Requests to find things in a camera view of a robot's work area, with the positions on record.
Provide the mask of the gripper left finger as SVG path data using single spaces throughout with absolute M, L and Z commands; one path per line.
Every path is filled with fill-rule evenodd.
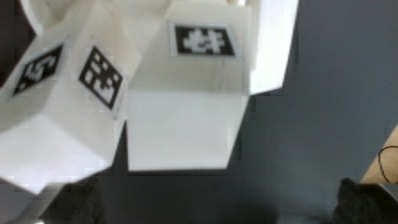
M 11 224 L 106 224 L 98 178 L 66 185 L 50 185 Z

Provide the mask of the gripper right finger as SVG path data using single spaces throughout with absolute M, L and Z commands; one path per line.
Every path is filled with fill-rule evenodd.
M 398 184 L 342 180 L 333 224 L 398 224 Z

